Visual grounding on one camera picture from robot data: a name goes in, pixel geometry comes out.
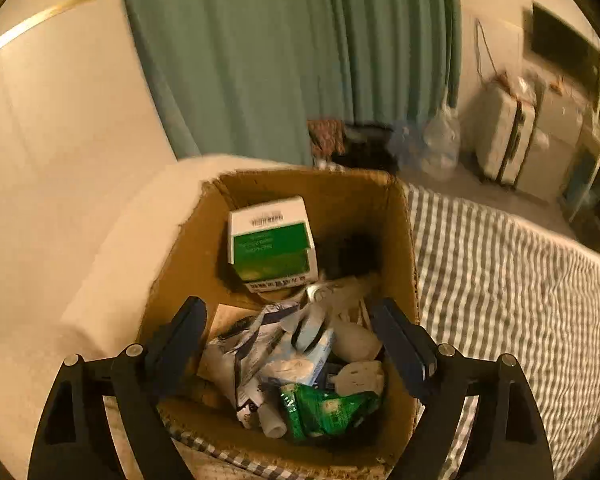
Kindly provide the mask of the clear plastic water bottle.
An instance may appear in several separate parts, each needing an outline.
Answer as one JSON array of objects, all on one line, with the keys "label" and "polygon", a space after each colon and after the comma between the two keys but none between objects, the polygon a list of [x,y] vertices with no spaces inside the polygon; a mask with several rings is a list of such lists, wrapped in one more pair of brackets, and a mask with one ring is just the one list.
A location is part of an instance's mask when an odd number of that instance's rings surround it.
[{"label": "clear plastic water bottle", "polygon": [[460,122],[454,108],[443,105],[422,133],[420,169],[438,180],[454,174],[460,157]]}]

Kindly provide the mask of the white quilted blanket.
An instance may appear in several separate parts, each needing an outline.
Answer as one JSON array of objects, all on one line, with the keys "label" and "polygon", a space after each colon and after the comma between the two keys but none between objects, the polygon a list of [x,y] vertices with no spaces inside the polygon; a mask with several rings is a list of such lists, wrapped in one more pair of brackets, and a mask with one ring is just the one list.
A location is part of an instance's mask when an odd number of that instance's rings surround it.
[{"label": "white quilted blanket", "polygon": [[27,477],[38,421],[59,367],[77,353],[108,356],[94,338],[67,324],[31,324],[0,342],[0,461],[16,479]]}]

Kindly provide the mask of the white suitcase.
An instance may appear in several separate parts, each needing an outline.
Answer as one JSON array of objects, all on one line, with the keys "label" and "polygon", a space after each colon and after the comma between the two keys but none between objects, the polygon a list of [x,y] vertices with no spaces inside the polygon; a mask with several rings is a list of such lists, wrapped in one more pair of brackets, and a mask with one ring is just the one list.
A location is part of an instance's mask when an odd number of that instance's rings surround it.
[{"label": "white suitcase", "polygon": [[531,141],[535,102],[512,96],[493,81],[483,92],[476,119],[475,154],[482,176],[514,186]]}]

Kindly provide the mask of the grey mini fridge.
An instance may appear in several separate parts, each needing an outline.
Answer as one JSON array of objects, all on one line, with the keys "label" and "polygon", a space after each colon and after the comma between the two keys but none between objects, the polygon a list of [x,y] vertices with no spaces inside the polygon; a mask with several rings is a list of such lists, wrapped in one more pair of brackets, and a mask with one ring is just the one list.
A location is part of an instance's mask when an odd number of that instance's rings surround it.
[{"label": "grey mini fridge", "polygon": [[516,191],[554,202],[558,199],[580,138],[583,110],[570,96],[557,93],[542,80],[535,83],[536,114]]}]

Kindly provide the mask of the silver foil packet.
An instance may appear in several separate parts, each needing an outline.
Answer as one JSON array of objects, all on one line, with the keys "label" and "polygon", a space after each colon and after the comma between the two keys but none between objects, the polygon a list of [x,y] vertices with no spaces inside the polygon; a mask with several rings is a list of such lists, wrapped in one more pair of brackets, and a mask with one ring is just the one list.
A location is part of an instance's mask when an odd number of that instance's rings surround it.
[{"label": "silver foil packet", "polygon": [[215,323],[219,330],[209,338],[202,352],[197,375],[212,382],[230,401],[237,413],[237,390],[257,376],[257,371],[286,332],[284,318],[297,313],[299,304],[282,301],[268,304],[260,312],[248,315],[246,309],[220,304]]}]

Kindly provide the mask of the green foil sachet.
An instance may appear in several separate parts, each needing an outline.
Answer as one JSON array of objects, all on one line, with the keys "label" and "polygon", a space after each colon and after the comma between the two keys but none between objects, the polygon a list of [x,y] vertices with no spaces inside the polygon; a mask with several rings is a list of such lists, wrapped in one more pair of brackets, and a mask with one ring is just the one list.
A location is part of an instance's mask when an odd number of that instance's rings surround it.
[{"label": "green foil sachet", "polygon": [[296,441],[344,436],[380,407],[380,396],[373,392],[338,396],[301,384],[281,386],[279,397]]}]

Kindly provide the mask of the blue tissue pack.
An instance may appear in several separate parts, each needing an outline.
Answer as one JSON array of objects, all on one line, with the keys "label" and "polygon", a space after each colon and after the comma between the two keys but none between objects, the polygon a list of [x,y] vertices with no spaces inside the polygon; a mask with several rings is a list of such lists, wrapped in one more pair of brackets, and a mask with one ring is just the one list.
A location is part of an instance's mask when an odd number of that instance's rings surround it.
[{"label": "blue tissue pack", "polygon": [[257,371],[264,382],[274,385],[301,384],[315,386],[332,353],[335,333],[328,328],[305,352],[294,348],[290,335],[285,335]]}]

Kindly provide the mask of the white tube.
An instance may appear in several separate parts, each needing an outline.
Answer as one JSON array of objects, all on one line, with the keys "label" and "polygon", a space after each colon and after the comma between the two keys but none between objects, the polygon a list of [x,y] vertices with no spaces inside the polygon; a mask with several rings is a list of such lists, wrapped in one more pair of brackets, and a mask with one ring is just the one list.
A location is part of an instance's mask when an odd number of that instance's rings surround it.
[{"label": "white tube", "polygon": [[287,433],[287,425],[279,413],[274,393],[271,385],[253,377],[236,392],[236,415],[245,428],[260,428],[265,437],[279,439]]}]

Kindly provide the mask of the white dressing table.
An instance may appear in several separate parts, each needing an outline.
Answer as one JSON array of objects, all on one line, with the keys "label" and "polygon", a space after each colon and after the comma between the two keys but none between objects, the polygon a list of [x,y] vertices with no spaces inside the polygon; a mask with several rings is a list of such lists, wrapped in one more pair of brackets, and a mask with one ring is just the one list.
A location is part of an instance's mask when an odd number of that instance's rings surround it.
[{"label": "white dressing table", "polygon": [[600,254],[600,138],[590,127],[582,127],[560,198],[576,239]]}]

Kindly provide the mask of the dark patterned box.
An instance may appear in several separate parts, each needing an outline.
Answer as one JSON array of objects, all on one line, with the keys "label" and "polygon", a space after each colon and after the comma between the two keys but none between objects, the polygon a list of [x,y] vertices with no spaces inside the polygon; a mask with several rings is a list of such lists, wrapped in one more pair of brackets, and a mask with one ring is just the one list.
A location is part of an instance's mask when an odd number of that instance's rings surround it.
[{"label": "dark patterned box", "polygon": [[308,133],[312,155],[317,159],[331,160],[334,155],[346,152],[344,123],[338,119],[309,120]]}]

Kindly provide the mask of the checkered bed sheet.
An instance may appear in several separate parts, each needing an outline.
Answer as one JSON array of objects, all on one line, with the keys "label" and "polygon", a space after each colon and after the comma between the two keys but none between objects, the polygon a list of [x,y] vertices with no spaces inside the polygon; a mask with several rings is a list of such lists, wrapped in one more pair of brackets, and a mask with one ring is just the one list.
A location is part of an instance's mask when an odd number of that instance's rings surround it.
[{"label": "checkered bed sheet", "polygon": [[504,212],[386,174],[246,172],[205,183],[185,209],[145,313],[170,318],[197,296],[258,310],[228,262],[235,209],[301,197],[318,265],[379,273],[385,295],[464,356],[509,352],[530,382],[563,479],[600,431],[600,256]]}]

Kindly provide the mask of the black television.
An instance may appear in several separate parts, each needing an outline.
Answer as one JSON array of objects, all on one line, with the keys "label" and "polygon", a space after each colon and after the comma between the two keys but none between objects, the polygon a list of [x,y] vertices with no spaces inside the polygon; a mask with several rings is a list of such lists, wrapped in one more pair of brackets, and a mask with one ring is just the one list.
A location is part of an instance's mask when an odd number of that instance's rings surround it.
[{"label": "black television", "polygon": [[532,4],[531,51],[556,65],[592,96],[600,90],[600,50],[536,3]]}]

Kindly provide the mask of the green curtain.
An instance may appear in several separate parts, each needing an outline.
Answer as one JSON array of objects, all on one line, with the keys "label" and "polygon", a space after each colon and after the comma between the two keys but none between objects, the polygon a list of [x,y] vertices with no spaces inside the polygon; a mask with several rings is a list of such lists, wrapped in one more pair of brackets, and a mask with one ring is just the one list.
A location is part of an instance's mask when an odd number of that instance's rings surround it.
[{"label": "green curtain", "polygon": [[307,165],[315,119],[422,124],[460,88],[460,0],[124,0],[172,151]]}]

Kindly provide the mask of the green and white box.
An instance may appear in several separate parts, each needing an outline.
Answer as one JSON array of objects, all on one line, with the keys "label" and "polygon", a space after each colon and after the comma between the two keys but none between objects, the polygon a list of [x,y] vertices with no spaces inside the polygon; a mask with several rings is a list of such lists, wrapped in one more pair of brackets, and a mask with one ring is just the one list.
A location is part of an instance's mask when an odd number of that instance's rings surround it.
[{"label": "green and white box", "polygon": [[314,238],[300,196],[228,215],[228,262],[250,292],[275,292],[317,281]]}]

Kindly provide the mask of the white pillow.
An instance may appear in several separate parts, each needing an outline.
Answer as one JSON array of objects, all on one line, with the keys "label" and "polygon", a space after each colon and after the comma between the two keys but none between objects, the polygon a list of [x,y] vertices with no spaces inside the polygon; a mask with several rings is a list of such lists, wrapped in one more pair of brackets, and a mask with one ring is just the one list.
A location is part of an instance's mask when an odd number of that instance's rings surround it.
[{"label": "white pillow", "polygon": [[223,174],[289,168],[283,162],[209,155],[161,170],[125,207],[62,315],[61,359],[115,356],[137,341],[151,287],[206,183]]}]

